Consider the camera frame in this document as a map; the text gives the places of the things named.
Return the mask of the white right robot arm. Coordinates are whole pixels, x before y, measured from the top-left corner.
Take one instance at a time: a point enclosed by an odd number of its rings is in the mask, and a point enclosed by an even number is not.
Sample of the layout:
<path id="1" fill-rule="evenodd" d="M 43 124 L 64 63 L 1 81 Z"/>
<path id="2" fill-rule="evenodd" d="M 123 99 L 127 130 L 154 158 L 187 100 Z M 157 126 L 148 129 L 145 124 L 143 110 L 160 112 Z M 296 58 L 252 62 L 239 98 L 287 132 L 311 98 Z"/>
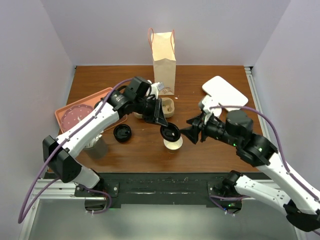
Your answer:
<path id="1" fill-rule="evenodd" d="M 254 121 L 246 110 L 263 114 L 240 105 L 214 105 L 206 95 L 198 104 L 201 114 L 186 122 L 180 129 L 193 144 L 207 138 L 235 148 L 236 155 L 245 163 L 268 176 L 279 189 L 250 179 L 232 170 L 214 186 L 209 198 L 214 201 L 239 201 L 254 198 L 285 215 L 296 228 L 304 232 L 320 233 L 320 192 L 300 176 L 285 160 L 280 143 L 273 144 L 266 137 L 254 133 Z"/>

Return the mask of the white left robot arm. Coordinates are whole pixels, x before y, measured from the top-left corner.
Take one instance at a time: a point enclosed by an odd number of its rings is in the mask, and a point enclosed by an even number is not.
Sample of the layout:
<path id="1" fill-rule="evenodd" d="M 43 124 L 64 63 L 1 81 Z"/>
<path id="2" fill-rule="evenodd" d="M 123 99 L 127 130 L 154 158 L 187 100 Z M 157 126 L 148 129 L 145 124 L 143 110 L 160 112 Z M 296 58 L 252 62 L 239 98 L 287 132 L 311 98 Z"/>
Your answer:
<path id="1" fill-rule="evenodd" d="M 104 190 L 102 178 L 76 158 L 84 147 L 104 129 L 131 113 L 138 113 L 146 123 L 168 126 L 162 109 L 162 82 L 151 83 L 140 76 L 123 80 L 105 96 L 102 102 L 73 128 L 42 142 L 44 165 L 63 182 L 85 186 L 92 196 Z"/>

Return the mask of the single paper coffee cup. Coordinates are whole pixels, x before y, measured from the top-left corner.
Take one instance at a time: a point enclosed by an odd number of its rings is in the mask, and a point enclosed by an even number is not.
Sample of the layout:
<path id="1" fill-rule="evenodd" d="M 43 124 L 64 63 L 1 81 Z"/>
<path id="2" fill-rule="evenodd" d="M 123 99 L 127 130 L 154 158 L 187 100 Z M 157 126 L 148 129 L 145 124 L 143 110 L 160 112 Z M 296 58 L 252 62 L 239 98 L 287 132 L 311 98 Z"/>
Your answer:
<path id="1" fill-rule="evenodd" d="M 180 137 L 177 141 L 168 141 L 168 140 L 163 140 L 164 146 L 170 150 L 170 151 L 177 151 L 178 149 L 181 148 L 183 145 L 183 138 Z"/>

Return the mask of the black plastic cup lid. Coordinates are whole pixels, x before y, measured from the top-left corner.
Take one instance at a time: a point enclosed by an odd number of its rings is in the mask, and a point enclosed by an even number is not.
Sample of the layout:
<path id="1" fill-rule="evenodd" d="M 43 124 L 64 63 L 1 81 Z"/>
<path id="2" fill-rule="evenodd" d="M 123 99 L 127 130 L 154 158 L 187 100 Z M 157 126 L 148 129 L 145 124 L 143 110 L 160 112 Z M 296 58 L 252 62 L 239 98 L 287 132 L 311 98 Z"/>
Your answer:
<path id="1" fill-rule="evenodd" d="M 172 143 L 177 142 L 181 137 L 179 128 L 171 122 L 167 126 L 160 127 L 160 134 L 164 140 Z"/>

